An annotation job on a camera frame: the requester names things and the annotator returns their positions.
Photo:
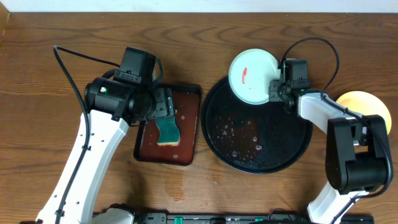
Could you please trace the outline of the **pale green plate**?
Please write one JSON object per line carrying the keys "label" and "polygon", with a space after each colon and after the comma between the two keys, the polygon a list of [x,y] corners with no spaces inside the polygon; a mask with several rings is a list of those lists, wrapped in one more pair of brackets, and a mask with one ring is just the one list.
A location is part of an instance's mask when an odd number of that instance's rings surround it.
{"label": "pale green plate", "polygon": [[241,52],[232,61],[228,72],[231,90],[250,105],[268,103],[270,82],[279,77],[277,59],[262,49]]}

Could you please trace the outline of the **green yellow sponge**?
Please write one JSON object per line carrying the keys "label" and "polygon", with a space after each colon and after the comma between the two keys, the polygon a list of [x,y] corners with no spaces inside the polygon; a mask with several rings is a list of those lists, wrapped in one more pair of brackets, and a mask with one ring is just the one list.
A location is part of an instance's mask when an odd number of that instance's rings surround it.
{"label": "green yellow sponge", "polygon": [[157,144],[159,146],[178,146],[180,144],[180,130],[175,121],[177,110],[171,117],[157,119],[155,121],[159,130],[159,138]]}

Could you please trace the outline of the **yellow plate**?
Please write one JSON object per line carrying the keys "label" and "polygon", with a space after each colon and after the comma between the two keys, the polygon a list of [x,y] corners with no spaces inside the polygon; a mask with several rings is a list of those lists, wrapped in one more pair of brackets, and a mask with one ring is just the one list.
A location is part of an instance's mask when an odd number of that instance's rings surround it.
{"label": "yellow plate", "polygon": [[342,94],[336,102],[351,111],[361,113],[363,115],[381,116],[386,123],[387,133],[392,128],[392,118],[387,106],[376,96],[365,91],[350,91]]}

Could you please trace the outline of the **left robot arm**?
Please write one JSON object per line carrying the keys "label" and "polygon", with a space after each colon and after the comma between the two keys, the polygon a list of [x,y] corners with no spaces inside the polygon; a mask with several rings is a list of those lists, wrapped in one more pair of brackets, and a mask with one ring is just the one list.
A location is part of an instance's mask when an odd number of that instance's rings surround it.
{"label": "left robot arm", "polygon": [[81,94],[61,61],[61,50],[53,48],[81,105],[81,122],[60,180],[35,223],[133,223],[135,214],[124,205],[99,215],[93,209],[111,158],[129,127],[155,121],[160,146],[180,142],[172,92],[158,86],[163,70],[155,68],[162,66],[161,61],[128,47],[122,62],[95,78]]}

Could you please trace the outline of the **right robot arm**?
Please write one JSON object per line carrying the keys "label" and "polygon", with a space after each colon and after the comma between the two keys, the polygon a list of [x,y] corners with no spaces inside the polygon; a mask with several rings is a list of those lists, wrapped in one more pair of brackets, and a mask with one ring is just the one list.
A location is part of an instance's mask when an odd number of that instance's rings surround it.
{"label": "right robot arm", "polygon": [[379,115],[364,116],[310,88],[307,62],[281,60],[280,77],[269,84],[271,101],[281,101],[326,134],[325,171],[328,179],[307,205],[312,223],[340,223],[360,199],[382,195],[393,178],[386,123]]}

